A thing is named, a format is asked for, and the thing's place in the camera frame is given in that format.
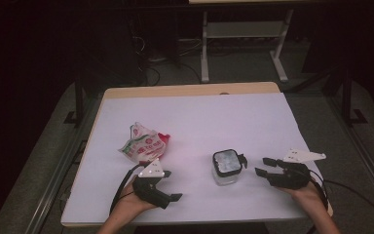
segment plastic bag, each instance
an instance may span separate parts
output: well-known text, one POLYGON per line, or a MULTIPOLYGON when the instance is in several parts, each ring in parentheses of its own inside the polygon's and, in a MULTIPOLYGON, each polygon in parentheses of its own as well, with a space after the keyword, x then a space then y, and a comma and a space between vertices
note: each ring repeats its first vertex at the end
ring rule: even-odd
POLYGON ((135 163, 152 162, 160 158, 166 151, 169 135, 149 130, 140 123, 130 127, 131 138, 124 147, 119 149, 124 155, 135 163))

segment white paper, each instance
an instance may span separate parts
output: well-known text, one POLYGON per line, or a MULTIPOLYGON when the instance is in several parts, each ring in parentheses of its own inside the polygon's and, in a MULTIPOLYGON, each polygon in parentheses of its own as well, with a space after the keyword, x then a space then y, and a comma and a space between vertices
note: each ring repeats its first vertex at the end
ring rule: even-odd
MULTIPOLYGON (((283 94, 139 97, 103 101, 61 219, 64 225, 101 224, 108 218, 117 188, 134 166, 118 151, 134 122, 170 135, 160 161, 172 174, 158 188, 183 196, 165 210, 141 214, 133 223, 305 217, 289 195, 254 171, 272 171, 263 165, 263 157, 282 159, 290 148, 309 150, 283 94), (211 157, 225 149, 243 154, 248 167, 236 183, 218 186, 211 175, 211 157)), ((313 162, 307 166, 318 173, 313 162)))

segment wire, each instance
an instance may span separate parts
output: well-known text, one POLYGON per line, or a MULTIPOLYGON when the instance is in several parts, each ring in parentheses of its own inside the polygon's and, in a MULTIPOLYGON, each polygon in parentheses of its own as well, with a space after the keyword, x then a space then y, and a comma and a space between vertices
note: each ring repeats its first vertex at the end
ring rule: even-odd
POLYGON ((154 84, 150 84, 150 82, 148 81, 148 76, 145 76, 146 78, 146 82, 147 82, 147 86, 156 86, 159 82, 160 82, 160 79, 161 79, 161 74, 158 70, 154 69, 154 68, 151 68, 151 67, 147 67, 146 69, 149 69, 149 70, 152 70, 152 71, 155 71, 157 73, 157 81, 154 82, 154 84))
POLYGON ((121 199, 123 199, 123 198, 125 198, 125 197, 131 195, 132 193, 134 193, 134 191, 133 191, 133 192, 130 192, 130 193, 127 193, 126 195, 120 197, 117 201, 120 201, 121 199))
POLYGON ((186 56, 186 55, 188 55, 188 54, 190 54, 192 52, 196 52, 197 51, 196 48, 198 48, 198 47, 200 47, 202 45, 202 40, 200 40, 200 39, 193 39, 193 40, 198 41, 198 43, 196 45, 194 45, 194 46, 192 46, 192 47, 190 47, 188 49, 185 49, 184 51, 180 52, 179 55, 181 57, 182 56, 186 56))
POLYGON ((144 48, 145 48, 145 41, 144 41, 144 39, 142 39, 142 37, 137 37, 137 36, 133 36, 132 38, 140 40, 142 42, 142 47, 141 47, 141 49, 139 49, 139 51, 142 52, 144 50, 144 48))
POLYGON ((127 172, 126 176, 124 177, 123 181, 121 182, 120 186, 118 187, 117 192, 115 193, 114 199, 112 200, 112 204, 111 204, 110 212, 109 212, 110 214, 111 214, 112 210, 114 210, 115 205, 117 205, 117 202, 121 199, 121 197, 120 197, 121 192, 123 191, 124 186, 126 185, 126 183, 129 180, 130 176, 135 171, 135 169, 137 169, 139 167, 141 167, 141 165, 137 164, 131 170, 129 170, 127 172))
POLYGON ((323 178, 320 177, 316 172, 314 172, 314 171, 312 171, 312 170, 309 170, 309 171, 310 171, 311 173, 315 174, 315 175, 318 177, 318 179, 320 179, 320 181, 321 181, 321 186, 323 187, 323 190, 324 190, 324 196, 326 196, 326 200, 328 200, 328 199, 327 199, 327 188, 326 188, 326 186, 324 185, 323 178))
POLYGON ((374 208, 374 204, 372 202, 370 202, 367 198, 365 198, 365 196, 361 195, 359 192, 357 192, 356 190, 352 189, 351 187, 349 187, 349 186, 347 186, 345 184, 336 182, 336 181, 328 180, 328 179, 325 179, 324 182, 332 183, 332 184, 335 184, 335 185, 338 185, 338 186, 341 186, 343 188, 346 188, 346 189, 350 190, 351 192, 353 192, 354 194, 356 194, 359 198, 361 198, 363 201, 365 201, 367 204, 369 204, 371 207, 374 208))
POLYGON ((185 63, 182 63, 182 62, 180 63, 180 65, 185 66, 185 67, 189 68, 190 70, 192 70, 194 72, 194 74, 196 75, 196 77, 199 79, 199 83, 202 83, 202 79, 200 78, 199 74, 197 73, 197 71, 193 67, 191 67, 191 66, 189 66, 185 63))

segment black lid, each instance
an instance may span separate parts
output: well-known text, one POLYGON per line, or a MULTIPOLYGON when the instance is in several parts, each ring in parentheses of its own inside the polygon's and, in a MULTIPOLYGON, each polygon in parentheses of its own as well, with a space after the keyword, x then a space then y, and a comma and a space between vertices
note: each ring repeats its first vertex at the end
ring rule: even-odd
POLYGON ((247 160, 238 155, 236 150, 227 149, 213 154, 213 165, 220 177, 234 176, 242 171, 243 165, 247 168, 247 160))

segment hand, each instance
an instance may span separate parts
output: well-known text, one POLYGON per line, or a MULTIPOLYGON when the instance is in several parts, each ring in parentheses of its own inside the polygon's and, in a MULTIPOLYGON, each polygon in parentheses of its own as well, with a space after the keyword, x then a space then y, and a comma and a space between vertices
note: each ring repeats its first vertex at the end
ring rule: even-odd
POLYGON ((309 215, 317 210, 325 210, 323 202, 315 186, 309 182, 308 185, 300 189, 288 189, 277 187, 278 190, 284 191, 291 195, 292 199, 309 215))
POLYGON ((111 215, 99 229, 98 234, 117 233, 123 226, 131 222, 141 213, 156 208, 156 206, 139 199, 135 195, 132 187, 135 177, 136 175, 133 176, 132 180, 124 187, 120 195, 120 200, 111 215))
POLYGON ((292 199, 308 214, 320 234, 339 234, 336 224, 320 199, 315 186, 309 182, 306 187, 300 189, 279 188, 291 195, 292 199))

